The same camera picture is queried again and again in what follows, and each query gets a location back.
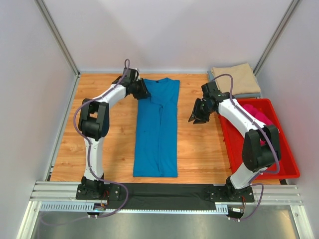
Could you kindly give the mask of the blue t-shirt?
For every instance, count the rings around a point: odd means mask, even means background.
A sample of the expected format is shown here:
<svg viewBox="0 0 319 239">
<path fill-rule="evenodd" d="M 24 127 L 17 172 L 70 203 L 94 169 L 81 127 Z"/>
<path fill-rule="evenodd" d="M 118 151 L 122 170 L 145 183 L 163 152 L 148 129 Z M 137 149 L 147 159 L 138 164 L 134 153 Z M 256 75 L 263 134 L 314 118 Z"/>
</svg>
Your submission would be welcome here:
<svg viewBox="0 0 319 239">
<path fill-rule="evenodd" d="M 145 80 L 150 97 L 138 101 L 134 177 L 175 178 L 180 81 Z"/>
</svg>

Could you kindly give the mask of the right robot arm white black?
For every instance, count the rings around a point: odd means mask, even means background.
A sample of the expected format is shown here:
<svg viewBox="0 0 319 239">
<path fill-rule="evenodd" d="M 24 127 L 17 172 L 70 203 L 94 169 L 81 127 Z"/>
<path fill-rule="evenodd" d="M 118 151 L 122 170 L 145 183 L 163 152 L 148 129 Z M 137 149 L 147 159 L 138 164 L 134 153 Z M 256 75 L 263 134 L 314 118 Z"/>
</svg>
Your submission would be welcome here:
<svg viewBox="0 0 319 239">
<path fill-rule="evenodd" d="M 240 197 L 251 189 L 251 183 L 268 168 L 276 166 L 277 174 L 281 160 L 279 130 L 275 125 L 266 125 L 253 117 L 229 93 L 218 90 L 215 82 L 201 86 L 202 98 L 195 100 L 189 122 L 209 122 L 210 115 L 217 113 L 226 118 L 242 135 L 242 163 L 226 179 L 221 192 L 230 199 Z"/>
</svg>

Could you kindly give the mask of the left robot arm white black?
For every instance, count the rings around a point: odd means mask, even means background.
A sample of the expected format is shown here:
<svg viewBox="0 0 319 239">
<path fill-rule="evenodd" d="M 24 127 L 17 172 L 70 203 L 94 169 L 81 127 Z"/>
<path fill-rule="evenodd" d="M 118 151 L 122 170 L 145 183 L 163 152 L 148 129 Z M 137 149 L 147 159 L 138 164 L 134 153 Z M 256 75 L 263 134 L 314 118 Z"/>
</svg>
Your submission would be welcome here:
<svg viewBox="0 0 319 239">
<path fill-rule="evenodd" d="M 86 152 L 85 172 L 76 193 L 78 200 L 106 200 L 108 187 L 103 181 L 102 154 L 110 127 L 110 108 L 128 95 L 137 100 L 151 96 L 136 68 L 124 68 L 106 91 L 93 99 L 85 98 L 75 113 L 80 114 L 75 129 L 84 138 Z"/>
</svg>

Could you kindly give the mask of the beige folded t-shirt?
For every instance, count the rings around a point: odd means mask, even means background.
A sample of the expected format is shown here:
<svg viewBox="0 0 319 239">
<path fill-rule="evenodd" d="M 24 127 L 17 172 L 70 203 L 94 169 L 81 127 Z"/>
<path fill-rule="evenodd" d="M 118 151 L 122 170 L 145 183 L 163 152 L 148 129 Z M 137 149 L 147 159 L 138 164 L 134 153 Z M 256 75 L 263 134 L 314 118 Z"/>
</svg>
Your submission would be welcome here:
<svg viewBox="0 0 319 239">
<path fill-rule="evenodd" d="M 211 72 L 214 77 L 229 74 L 233 78 L 232 95 L 256 95 L 259 96 L 261 89 L 257 83 L 253 69 L 249 63 L 244 63 L 232 67 L 212 67 Z"/>
</svg>

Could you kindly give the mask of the pink t-shirt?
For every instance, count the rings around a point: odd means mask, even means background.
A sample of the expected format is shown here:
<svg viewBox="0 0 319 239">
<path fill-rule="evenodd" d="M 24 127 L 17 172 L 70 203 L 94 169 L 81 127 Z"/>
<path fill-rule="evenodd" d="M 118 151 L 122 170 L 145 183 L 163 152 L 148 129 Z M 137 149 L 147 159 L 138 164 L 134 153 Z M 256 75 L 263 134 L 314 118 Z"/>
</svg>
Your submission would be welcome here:
<svg viewBox="0 0 319 239">
<path fill-rule="evenodd" d="M 259 109 L 254 107 L 253 105 L 250 104 L 245 104 L 243 105 L 243 108 L 256 120 L 260 121 L 262 123 L 263 128 L 265 125 L 273 125 L 274 123 Z"/>
</svg>

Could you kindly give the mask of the grey-blue folded t-shirt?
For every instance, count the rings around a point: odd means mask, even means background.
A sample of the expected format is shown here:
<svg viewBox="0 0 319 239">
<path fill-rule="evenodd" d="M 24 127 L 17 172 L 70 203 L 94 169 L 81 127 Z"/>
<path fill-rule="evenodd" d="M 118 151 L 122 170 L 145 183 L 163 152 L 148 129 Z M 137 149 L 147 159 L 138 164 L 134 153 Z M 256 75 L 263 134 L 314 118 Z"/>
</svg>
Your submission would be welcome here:
<svg viewBox="0 0 319 239">
<path fill-rule="evenodd" d="M 230 92 L 231 89 L 231 79 L 229 76 L 222 76 L 219 77 L 217 79 L 215 79 L 216 77 L 213 76 L 212 72 L 208 74 L 209 75 L 209 81 L 214 80 L 216 82 L 216 85 L 218 87 L 218 89 L 222 92 Z M 242 95 L 242 96 L 235 96 L 233 95 L 236 99 L 241 99 L 241 98 L 259 98 L 261 96 L 261 94 L 259 96 L 256 95 Z"/>
</svg>

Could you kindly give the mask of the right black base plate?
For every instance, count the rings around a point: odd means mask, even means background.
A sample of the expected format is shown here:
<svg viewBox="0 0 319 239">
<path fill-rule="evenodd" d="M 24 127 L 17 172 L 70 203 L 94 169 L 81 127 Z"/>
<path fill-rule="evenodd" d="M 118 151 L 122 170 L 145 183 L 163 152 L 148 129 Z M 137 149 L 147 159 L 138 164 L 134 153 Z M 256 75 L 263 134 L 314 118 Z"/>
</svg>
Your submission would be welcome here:
<svg viewBox="0 0 319 239">
<path fill-rule="evenodd" d="M 255 202 L 254 194 L 250 186 L 244 189 L 235 189 L 233 186 L 227 185 L 209 185 L 204 188 L 204 192 L 208 195 L 208 200 L 211 202 Z"/>
</svg>

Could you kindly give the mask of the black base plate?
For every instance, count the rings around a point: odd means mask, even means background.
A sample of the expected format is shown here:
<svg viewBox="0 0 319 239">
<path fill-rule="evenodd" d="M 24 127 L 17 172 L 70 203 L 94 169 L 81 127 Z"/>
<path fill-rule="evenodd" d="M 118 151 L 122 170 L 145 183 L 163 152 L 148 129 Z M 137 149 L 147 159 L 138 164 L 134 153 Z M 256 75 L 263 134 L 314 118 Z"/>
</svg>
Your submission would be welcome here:
<svg viewBox="0 0 319 239">
<path fill-rule="evenodd" d="M 233 186 L 227 185 L 209 185 L 204 188 L 204 192 L 208 195 L 208 200 L 211 202 L 255 202 L 254 194 L 250 186 L 244 189 L 235 189 Z"/>
<path fill-rule="evenodd" d="M 75 198 L 77 200 L 119 201 L 126 197 L 125 189 L 116 184 L 94 182 L 93 185 L 79 184 Z"/>
</svg>

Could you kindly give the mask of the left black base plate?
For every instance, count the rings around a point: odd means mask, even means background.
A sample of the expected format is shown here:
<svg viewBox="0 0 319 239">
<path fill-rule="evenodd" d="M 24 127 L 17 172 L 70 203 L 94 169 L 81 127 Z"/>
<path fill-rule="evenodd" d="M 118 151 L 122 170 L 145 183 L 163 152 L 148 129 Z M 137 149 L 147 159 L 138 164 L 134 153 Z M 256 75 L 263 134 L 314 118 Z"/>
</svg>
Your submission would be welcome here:
<svg viewBox="0 0 319 239">
<path fill-rule="evenodd" d="M 93 185 L 79 184 L 75 198 L 77 200 L 119 201 L 126 197 L 125 189 L 116 184 L 94 182 Z"/>
</svg>

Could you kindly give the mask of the left aluminium corner post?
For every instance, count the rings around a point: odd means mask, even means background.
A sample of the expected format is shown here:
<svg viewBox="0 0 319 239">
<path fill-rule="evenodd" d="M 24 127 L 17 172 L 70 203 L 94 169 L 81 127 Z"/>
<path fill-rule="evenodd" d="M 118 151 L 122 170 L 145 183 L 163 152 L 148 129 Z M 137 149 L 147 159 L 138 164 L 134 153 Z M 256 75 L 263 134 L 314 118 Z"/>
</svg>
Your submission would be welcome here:
<svg viewBox="0 0 319 239">
<path fill-rule="evenodd" d="M 42 14 L 46 24 L 48 25 L 53 37 L 55 38 L 59 48 L 61 49 L 67 63 L 69 64 L 69 66 L 72 69 L 75 76 L 78 77 L 80 75 L 80 71 L 79 71 L 78 67 L 76 66 L 76 63 L 75 63 L 73 57 L 71 56 L 45 1 L 35 0 L 34 2 L 37 5 L 39 11 L 41 12 L 41 14 Z"/>
</svg>

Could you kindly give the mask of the aluminium corner post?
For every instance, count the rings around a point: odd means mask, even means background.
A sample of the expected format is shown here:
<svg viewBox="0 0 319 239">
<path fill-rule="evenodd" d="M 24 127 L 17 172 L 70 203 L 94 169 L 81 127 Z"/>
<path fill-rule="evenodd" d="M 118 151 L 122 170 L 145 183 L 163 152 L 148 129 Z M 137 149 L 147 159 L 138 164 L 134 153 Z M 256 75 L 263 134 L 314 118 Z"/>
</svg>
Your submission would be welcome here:
<svg viewBox="0 0 319 239">
<path fill-rule="evenodd" d="M 61 49 L 67 63 L 69 64 L 69 66 L 72 69 L 75 76 L 78 77 L 80 75 L 80 71 L 79 71 L 78 67 L 76 66 L 76 63 L 75 63 L 73 57 L 71 56 L 45 1 L 35 0 L 34 2 L 37 5 L 39 11 L 41 12 L 41 14 L 42 14 L 46 24 L 48 25 L 53 37 L 55 38 L 59 48 Z"/>
<path fill-rule="evenodd" d="M 255 76 L 257 76 L 261 69 L 263 68 L 264 64 L 266 63 L 267 59 L 269 58 L 272 50 L 275 48 L 277 42 L 279 41 L 281 35 L 283 34 L 285 28 L 289 24 L 292 16 L 296 12 L 298 6 L 300 5 L 301 0 L 292 0 L 285 11 L 283 17 L 281 18 L 277 28 L 275 29 L 272 37 L 270 38 L 265 50 L 263 51 L 261 57 L 259 58 L 253 72 Z"/>
</svg>

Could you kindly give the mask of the right aluminium corner post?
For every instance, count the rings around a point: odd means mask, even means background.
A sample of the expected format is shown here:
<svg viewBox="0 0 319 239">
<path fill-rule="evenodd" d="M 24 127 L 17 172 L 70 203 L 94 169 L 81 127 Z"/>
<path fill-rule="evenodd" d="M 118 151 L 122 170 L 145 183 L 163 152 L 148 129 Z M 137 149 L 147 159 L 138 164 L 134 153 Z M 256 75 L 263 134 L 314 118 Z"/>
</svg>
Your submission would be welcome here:
<svg viewBox="0 0 319 239">
<path fill-rule="evenodd" d="M 296 12 L 298 6 L 300 5 L 301 0 L 292 0 L 285 11 L 283 17 L 281 18 L 277 28 L 275 29 L 272 37 L 270 38 L 265 50 L 263 51 L 261 57 L 259 58 L 253 72 L 255 76 L 257 76 L 261 69 L 263 68 L 264 64 L 266 63 L 267 59 L 269 58 L 272 50 L 275 48 L 277 42 L 279 41 L 281 35 L 283 34 L 285 28 L 289 24 L 292 16 Z"/>
</svg>

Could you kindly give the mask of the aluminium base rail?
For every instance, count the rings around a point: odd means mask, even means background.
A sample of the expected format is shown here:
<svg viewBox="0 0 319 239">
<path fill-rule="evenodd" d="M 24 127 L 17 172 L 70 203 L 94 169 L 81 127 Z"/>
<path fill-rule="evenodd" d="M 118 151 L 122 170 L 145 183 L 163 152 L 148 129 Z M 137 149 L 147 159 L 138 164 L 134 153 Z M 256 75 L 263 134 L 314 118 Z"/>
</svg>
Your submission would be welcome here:
<svg viewBox="0 0 319 239">
<path fill-rule="evenodd" d="M 261 185 L 234 189 L 229 183 L 159 184 L 103 183 L 101 196 L 80 182 L 37 181 L 17 237 L 29 239 L 40 211 L 103 213 L 172 213 L 226 215 L 236 222 L 253 216 L 244 208 L 253 205 L 288 206 L 291 223 L 300 237 L 311 236 L 298 188 L 295 185 Z"/>
</svg>

